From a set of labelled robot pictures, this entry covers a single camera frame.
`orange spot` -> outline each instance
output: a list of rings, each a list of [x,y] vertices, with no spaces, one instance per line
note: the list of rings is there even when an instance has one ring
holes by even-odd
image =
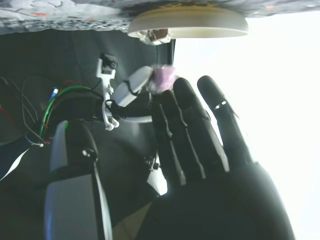
[[[35,15],[35,16],[47,16],[48,13],[46,13],[46,12],[32,12],[32,15]]]
[[[275,5],[265,5],[264,6],[266,9],[273,9],[275,7]]]

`black finger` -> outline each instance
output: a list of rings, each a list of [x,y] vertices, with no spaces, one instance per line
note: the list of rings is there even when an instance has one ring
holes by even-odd
[[[167,181],[168,191],[186,184],[185,173],[178,161],[177,154],[171,139],[168,122],[160,104],[152,104],[151,116],[155,137],[158,144],[158,154],[161,170]]]
[[[248,146],[238,125],[238,117],[217,84],[209,76],[198,80],[198,89],[213,112],[230,169],[252,163]]]
[[[187,124],[184,122],[181,110],[172,91],[161,95],[161,103],[172,133],[172,142],[185,173],[186,181],[196,181],[206,178],[206,174],[191,142]]]
[[[211,125],[210,117],[190,83],[179,78],[175,81],[173,90],[205,174],[208,176],[229,171],[227,156]]]

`gray patterned fabric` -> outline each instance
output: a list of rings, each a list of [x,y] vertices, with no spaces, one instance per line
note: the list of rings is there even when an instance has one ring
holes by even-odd
[[[214,5],[247,18],[320,10],[320,0],[0,0],[0,35],[56,30],[120,30],[160,6]]]

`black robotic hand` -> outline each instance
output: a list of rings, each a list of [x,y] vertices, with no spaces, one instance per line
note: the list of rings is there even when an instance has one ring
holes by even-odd
[[[234,114],[208,77],[198,88],[217,119],[223,147],[190,84],[152,105],[168,193],[154,201],[137,239],[291,240],[288,215],[268,173],[251,159]]]

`white background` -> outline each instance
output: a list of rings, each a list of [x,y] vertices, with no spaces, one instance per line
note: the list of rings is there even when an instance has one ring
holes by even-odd
[[[179,39],[174,65],[211,76],[239,115],[298,240],[320,239],[320,12],[247,19],[249,35]]]

